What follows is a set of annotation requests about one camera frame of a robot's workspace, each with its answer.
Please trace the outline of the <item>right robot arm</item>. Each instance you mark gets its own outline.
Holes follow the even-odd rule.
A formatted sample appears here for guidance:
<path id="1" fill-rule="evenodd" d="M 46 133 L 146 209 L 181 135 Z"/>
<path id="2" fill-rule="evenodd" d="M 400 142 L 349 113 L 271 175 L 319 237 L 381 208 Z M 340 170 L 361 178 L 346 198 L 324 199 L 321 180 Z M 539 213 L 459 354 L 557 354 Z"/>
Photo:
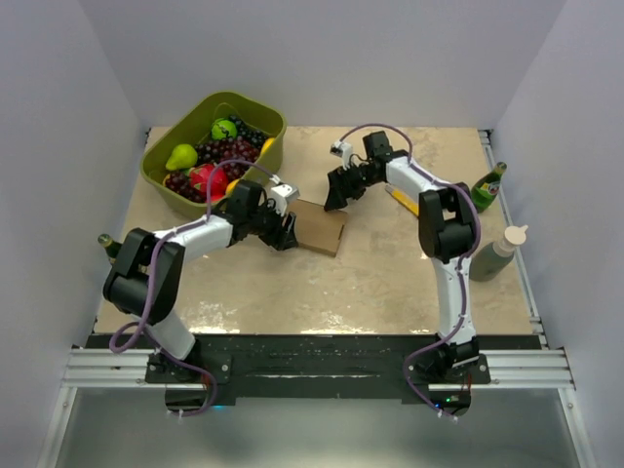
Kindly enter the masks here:
<path id="1" fill-rule="evenodd" d="M 366 157 L 343 138 L 330 153 L 341 166 L 328 173 L 327 212 L 343 209 L 381 182 L 402 191 L 418 206 L 418 241 L 431 259 L 440 307 L 434 343 L 413 352 L 406 365 L 422 376 L 457 382 L 479 359 L 479 344 L 471 318 L 468 285 L 471 255 L 481 241 L 481 224 L 463 185 L 451 184 L 421 168 L 409 150 L 395 150 L 384 132 L 363 137 Z"/>

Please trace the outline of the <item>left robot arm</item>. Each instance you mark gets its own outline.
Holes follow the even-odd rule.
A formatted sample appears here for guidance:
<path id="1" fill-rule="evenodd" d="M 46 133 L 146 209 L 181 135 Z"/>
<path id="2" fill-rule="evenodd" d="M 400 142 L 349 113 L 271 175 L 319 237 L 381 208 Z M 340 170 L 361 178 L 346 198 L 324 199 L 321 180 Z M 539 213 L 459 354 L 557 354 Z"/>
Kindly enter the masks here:
<path id="1" fill-rule="evenodd" d="M 200 375 L 202 359 L 191 352 L 195 336 L 175 312 L 182 268 L 249 235 L 277 251 L 296 247 L 296 215 L 288 208 L 298 198 L 298 189 L 276 176 L 272 180 L 275 185 L 269 190 L 257 182 L 238 182 L 210 214 L 181 226 L 128 233 L 104 282 L 103 297 L 137 324 L 126 344 L 109 343 L 113 352 L 134 346 L 147 332 L 171 355 L 167 369 L 178 381 L 191 382 Z"/>

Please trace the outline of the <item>brown cardboard express box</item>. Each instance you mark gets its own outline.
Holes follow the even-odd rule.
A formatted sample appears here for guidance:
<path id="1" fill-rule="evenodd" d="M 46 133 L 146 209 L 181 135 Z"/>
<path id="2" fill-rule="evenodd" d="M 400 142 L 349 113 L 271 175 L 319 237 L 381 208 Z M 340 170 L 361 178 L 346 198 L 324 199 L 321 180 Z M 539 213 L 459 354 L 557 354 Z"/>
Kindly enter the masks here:
<path id="1" fill-rule="evenodd" d="M 296 216 L 294 233 L 301 249 L 336 257 L 348 213 L 326 212 L 323 206 L 303 200 L 290 203 L 289 211 Z"/>

